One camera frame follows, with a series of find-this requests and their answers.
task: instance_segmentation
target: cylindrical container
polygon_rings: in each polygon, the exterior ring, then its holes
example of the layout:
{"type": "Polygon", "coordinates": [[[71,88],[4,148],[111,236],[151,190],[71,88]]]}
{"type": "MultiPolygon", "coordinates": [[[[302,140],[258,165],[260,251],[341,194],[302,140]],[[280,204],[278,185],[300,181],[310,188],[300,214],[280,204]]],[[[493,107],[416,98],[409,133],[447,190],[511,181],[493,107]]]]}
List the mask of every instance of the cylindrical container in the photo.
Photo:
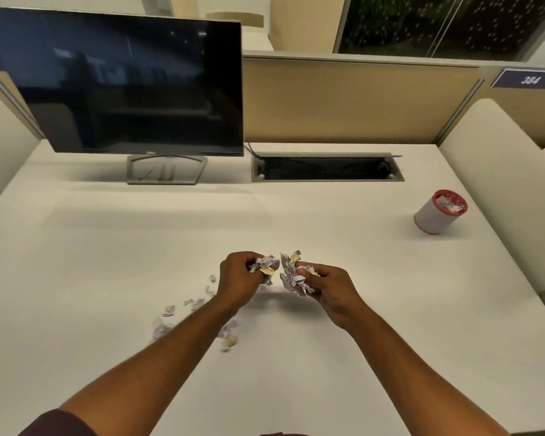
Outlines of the cylindrical container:
{"type": "Polygon", "coordinates": [[[414,214],[414,222],[425,233],[440,234],[467,210],[468,204],[459,194],[450,190],[438,190],[414,214]]]}

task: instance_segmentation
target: monitor stand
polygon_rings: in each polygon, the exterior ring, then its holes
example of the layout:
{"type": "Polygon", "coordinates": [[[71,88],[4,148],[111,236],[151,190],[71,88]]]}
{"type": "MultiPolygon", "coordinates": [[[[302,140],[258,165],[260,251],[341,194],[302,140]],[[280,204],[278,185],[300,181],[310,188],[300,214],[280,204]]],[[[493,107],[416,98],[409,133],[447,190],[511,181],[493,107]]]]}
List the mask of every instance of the monitor stand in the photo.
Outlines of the monitor stand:
{"type": "Polygon", "coordinates": [[[130,185],[196,185],[208,159],[204,156],[138,155],[127,157],[130,185]]]}

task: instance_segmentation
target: computer monitor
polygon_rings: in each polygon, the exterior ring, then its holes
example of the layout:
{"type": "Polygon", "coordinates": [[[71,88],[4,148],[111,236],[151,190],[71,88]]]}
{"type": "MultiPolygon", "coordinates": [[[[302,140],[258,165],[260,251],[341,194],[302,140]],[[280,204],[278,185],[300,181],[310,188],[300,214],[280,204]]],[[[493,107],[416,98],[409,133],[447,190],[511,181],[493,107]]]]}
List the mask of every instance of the computer monitor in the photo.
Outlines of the computer monitor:
{"type": "Polygon", "coordinates": [[[55,152],[243,155],[239,22],[0,7],[0,60],[55,152]]]}

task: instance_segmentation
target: maroon sleeve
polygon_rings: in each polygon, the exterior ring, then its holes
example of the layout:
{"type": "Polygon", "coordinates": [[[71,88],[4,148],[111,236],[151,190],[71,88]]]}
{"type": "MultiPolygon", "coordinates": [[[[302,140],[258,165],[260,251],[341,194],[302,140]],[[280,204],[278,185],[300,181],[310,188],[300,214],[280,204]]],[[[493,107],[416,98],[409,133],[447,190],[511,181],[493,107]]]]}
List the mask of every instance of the maroon sleeve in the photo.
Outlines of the maroon sleeve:
{"type": "Polygon", "coordinates": [[[78,417],[63,410],[47,411],[36,418],[20,436],[97,436],[78,417]]]}

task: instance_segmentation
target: person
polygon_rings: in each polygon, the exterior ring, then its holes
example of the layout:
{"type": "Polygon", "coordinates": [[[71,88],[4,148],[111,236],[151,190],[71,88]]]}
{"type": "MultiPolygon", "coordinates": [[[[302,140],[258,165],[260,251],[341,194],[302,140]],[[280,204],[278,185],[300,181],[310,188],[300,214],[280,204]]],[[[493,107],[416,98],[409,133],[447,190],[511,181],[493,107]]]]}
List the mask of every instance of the person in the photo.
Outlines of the person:
{"type": "MultiPolygon", "coordinates": [[[[204,356],[218,331],[263,281],[247,264],[254,252],[220,264],[218,292],[164,337],[112,368],[57,410],[36,419],[22,436],[147,436],[204,356]]],[[[507,436],[509,433],[431,369],[362,300],[349,274],[324,264],[320,275],[299,270],[335,325],[359,346],[412,436],[507,436]]]]}

